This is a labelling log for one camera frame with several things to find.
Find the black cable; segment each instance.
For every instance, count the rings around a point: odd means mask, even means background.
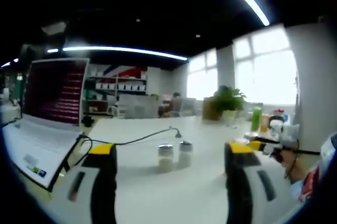
[[[266,144],[279,144],[279,141],[275,141],[275,140],[270,140],[267,138],[262,138],[262,137],[255,137],[254,140],[256,141],[260,141]],[[283,147],[283,150],[290,150],[290,151],[294,151],[292,148],[288,148],[288,147]],[[303,150],[303,149],[297,149],[295,151],[295,153],[298,154],[306,154],[306,155],[313,155],[313,156],[319,156],[321,153],[318,151],[309,151],[309,150]]]
[[[160,134],[160,133],[164,133],[164,132],[166,132],[166,131],[170,131],[170,130],[173,130],[173,129],[174,129],[174,130],[177,130],[177,134],[175,135],[175,137],[176,137],[176,138],[181,138],[181,134],[180,134],[180,132],[179,132],[179,129],[170,127],[170,128],[168,128],[168,129],[161,130],[161,131],[158,131],[158,132],[156,132],[156,133],[153,133],[153,134],[144,136],[144,137],[139,138],[139,139],[137,139],[137,140],[128,141],[128,142],[123,142],[123,143],[115,144],[115,145],[127,145],[127,144],[132,144],[132,143],[134,143],[134,142],[141,141],[141,140],[144,140],[144,139],[146,139],[146,138],[148,138],[148,137],[151,137],[151,136],[154,136],[154,135],[157,135],[157,134]]]
[[[182,137],[182,135],[180,134],[179,129],[170,127],[170,128],[168,128],[168,129],[164,129],[164,130],[155,132],[155,133],[153,133],[153,134],[144,136],[144,137],[139,138],[139,139],[137,139],[137,140],[127,141],[127,142],[122,142],[122,143],[120,143],[120,144],[114,144],[114,145],[127,145],[127,144],[132,144],[132,143],[134,143],[134,142],[141,141],[141,140],[144,140],[144,139],[146,139],[146,138],[148,138],[148,137],[151,137],[151,136],[154,136],[154,135],[157,135],[157,134],[166,132],[166,131],[170,131],[170,130],[176,130],[176,131],[177,131],[177,134],[175,135],[176,138],[181,138],[181,137]],[[79,161],[77,161],[77,162],[73,165],[73,167],[76,166],[76,165],[78,165],[78,164],[83,160],[83,158],[85,158],[85,157],[89,154],[90,150],[91,150],[92,147],[93,147],[93,142],[100,142],[100,143],[103,143],[103,144],[111,144],[111,142],[99,141],[99,140],[93,140],[93,139],[91,139],[89,136],[85,136],[85,135],[83,135],[82,138],[87,138],[87,140],[84,140],[84,141],[81,143],[81,146],[82,146],[83,143],[85,143],[86,141],[90,141],[90,148],[89,148],[89,150],[87,151],[87,153],[84,154],[84,155],[79,159]]]
[[[7,125],[9,125],[9,124],[11,124],[11,123],[14,123],[14,122],[16,122],[17,120],[20,120],[20,118],[15,117],[14,120],[11,120],[11,121],[9,121],[9,122],[7,122],[7,123],[2,124],[2,125],[1,125],[1,128],[6,127]]]
[[[83,136],[82,138],[88,138],[88,140],[90,141],[90,148],[89,148],[89,150],[87,151],[87,153],[86,154],[84,154],[74,165],[73,165],[73,167],[74,166],[76,166],[76,165],[78,165],[82,160],[83,160],[83,158],[85,158],[88,154],[89,154],[89,152],[90,152],[90,150],[91,150],[91,148],[93,147],[93,141],[92,141],[92,139],[89,137],[89,136]]]

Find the laptop keyboard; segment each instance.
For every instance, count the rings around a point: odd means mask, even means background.
[[[60,133],[60,130],[26,123],[15,124],[14,127],[20,131],[20,135],[26,141],[55,153],[58,153],[65,144],[68,144],[67,137]]]

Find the green bottle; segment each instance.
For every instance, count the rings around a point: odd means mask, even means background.
[[[252,116],[252,128],[251,131],[258,131],[260,126],[260,119],[261,119],[261,113],[262,109],[260,107],[255,107],[253,116]]]

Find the black ceiling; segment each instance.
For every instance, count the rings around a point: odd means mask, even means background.
[[[318,0],[255,0],[271,24],[313,22],[323,14]],[[191,57],[263,27],[244,0],[17,0],[1,62],[17,57],[21,45],[48,47],[67,42],[140,48]],[[67,23],[65,34],[41,30]],[[96,63],[139,64],[173,69],[173,59],[130,53],[91,53]]]

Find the laptop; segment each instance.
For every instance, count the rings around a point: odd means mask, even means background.
[[[88,62],[88,58],[33,61],[22,119],[3,128],[15,166],[49,191],[82,133],[81,100]]]

